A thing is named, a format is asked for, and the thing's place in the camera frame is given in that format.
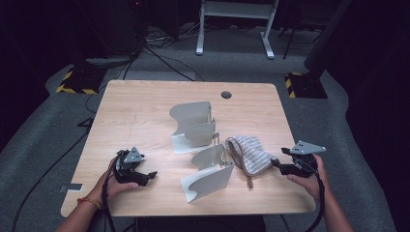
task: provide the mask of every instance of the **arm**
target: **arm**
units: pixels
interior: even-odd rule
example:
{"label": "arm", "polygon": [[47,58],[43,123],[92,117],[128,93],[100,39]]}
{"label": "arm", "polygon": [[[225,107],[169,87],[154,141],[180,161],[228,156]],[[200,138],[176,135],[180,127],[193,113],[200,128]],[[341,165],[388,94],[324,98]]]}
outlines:
{"label": "arm", "polygon": [[[337,203],[335,196],[333,195],[330,184],[328,174],[326,173],[323,160],[314,155],[317,161],[318,171],[320,175],[320,179],[323,181],[323,185],[325,186],[325,223],[328,231],[330,232],[349,232],[353,231],[353,228],[344,215],[344,212],[341,210],[340,206]],[[307,192],[313,196],[316,201],[319,201],[319,186],[317,184],[316,177],[314,175],[308,178],[302,178],[295,175],[287,175],[287,178],[304,187]]]}
{"label": "arm", "polygon": [[[107,171],[105,171],[101,175],[101,177],[97,181],[97,184],[87,195],[88,199],[91,199],[97,202],[97,204],[100,204],[101,207],[103,206],[102,191],[103,191],[103,183],[105,181],[106,175],[107,175]],[[110,199],[114,198],[120,192],[136,189],[137,187],[138,187],[137,183],[120,184],[115,179],[115,177],[110,178],[108,181],[107,200],[109,201]],[[73,209],[73,211],[69,214],[69,216],[63,221],[63,223],[60,224],[60,226],[56,229],[56,231],[58,232],[87,231],[88,226],[91,222],[91,219],[93,218],[93,215],[97,210],[98,210],[97,205],[89,201],[85,201],[85,202],[78,204]]]}

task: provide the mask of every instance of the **striped cloth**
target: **striped cloth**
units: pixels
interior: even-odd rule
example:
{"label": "striped cloth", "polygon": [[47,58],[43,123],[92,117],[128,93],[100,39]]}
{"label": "striped cloth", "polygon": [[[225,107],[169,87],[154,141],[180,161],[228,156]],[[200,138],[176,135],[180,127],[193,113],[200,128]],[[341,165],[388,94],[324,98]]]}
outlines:
{"label": "striped cloth", "polygon": [[248,176],[258,175],[272,165],[271,159],[276,159],[274,155],[263,151],[262,144],[255,136],[228,137],[225,145],[235,164],[242,168]]}

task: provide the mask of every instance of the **gray carpet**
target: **gray carpet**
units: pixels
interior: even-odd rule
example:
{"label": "gray carpet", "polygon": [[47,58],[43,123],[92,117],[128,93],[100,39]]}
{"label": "gray carpet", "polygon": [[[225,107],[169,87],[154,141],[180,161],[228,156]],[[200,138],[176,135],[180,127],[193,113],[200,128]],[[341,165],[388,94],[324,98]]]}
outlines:
{"label": "gray carpet", "polygon": [[[362,157],[345,121],[348,105],[346,93],[325,72],[321,81],[328,99],[290,99],[284,76],[290,72],[307,71],[303,62],[312,45],[293,43],[287,59],[283,60],[288,35],[278,39],[278,32],[272,31],[270,41],[277,57],[268,60],[258,35],[262,30],[238,31],[230,28],[207,33],[202,56],[195,55],[196,37],[153,50],[172,58],[163,59],[196,81],[201,81],[201,77],[205,81],[275,84],[294,139],[327,148],[322,157],[333,191],[354,228],[357,231],[395,231],[383,190]],[[306,32],[295,34],[296,40],[310,40],[315,36]],[[91,97],[55,92],[69,68],[67,66],[50,77],[45,85],[50,93],[49,98],[33,112],[0,155],[0,231],[11,231],[24,196],[49,166],[85,133],[85,128],[79,128],[77,124],[94,117],[92,111],[98,109],[104,88]],[[125,72],[121,67],[108,70],[101,86],[114,78],[123,79]],[[146,53],[141,53],[132,63],[125,79],[186,80],[160,59]],[[59,192],[59,188],[71,181],[85,141],[86,137],[81,139],[41,179],[25,202],[15,231],[53,231],[61,223],[64,218],[60,208],[65,193]],[[285,218],[291,231],[305,231],[316,215],[317,211],[285,215]],[[279,216],[267,215],[265,220],[267,231],[286,231]],[[132,223],[132,218],[118,217],[114,221],[116,228],[122,231]],[[325,231],[323,220],[316,231]]]}

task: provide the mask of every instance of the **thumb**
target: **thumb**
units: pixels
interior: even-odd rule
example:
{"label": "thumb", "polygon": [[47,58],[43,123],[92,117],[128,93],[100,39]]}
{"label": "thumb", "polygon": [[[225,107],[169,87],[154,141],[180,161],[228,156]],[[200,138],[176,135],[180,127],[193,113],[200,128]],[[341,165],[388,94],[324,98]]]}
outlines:
{"label": "thumb", "polygon": [[123,191],[128,191],[128,190],[134,190],[136,188],[138,188],[137,183],[129,182],[129,183],[120,184],[118,187],[118,191],[123,192]]}
{"label": "thumb", "polygon": [[289,174],[289,175],[287,175],[286,177],[287,177],[287,179],[288,179],[289,181],[291,181],[291,182],[293,182],[293,183],[296,183],[296,184],[298,184],[298,185],[300,185],[300,186],[302,186],[302,187],[305,186],[306,180],[304,180],[304,178],[302,178],[302,177],[298,177],[298,176],[292,175],[292,174]]}

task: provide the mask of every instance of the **human hand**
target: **human hand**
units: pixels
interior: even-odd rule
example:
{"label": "human hand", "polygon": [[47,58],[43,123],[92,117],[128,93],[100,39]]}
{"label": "human hand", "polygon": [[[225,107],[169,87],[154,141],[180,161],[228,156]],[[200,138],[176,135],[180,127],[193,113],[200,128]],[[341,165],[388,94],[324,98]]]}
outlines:
{"label": "human hand", "polygon": [[[109,163],[108,169],[101,175],[101,177],[97,181],[94,188],[87,195],[89,199],[97,201],[98,203],[100,203],[100,205],[103,204],[103,199],[102,199],[103,184],[105,182],[105,178],[109,171],[109,168],[114,161],[115,161],[115,158],[111,160],[111,162]],[[109,180],[107,184],[107,195],[108,195],[107,200],[108,201],[114,198],[120,192],[137,189],[138,187],[137,183],[130,182],[130,183],[121,184],[117,181],[117,179],[113,175],[114,173],[112,172],[109,174]]]}
{"label": "human hand", "polygon": [[[325,192],[330,192],[329,178],[328,178],[328,174],[326,173],[323,160],[321,157],[315,154],[313,155],[317,162],[317,170],[319,171],[320,179],[322,180],[323,185],[325,186]],[[308,178],[303,178],[303,177],[289,174],[287,175],[287,179],[305,188],[307,193],[313,196],[314,200],[316,201],[320,200],[319,185],[317,183],[317,179],[315,175],[311,175]]]}

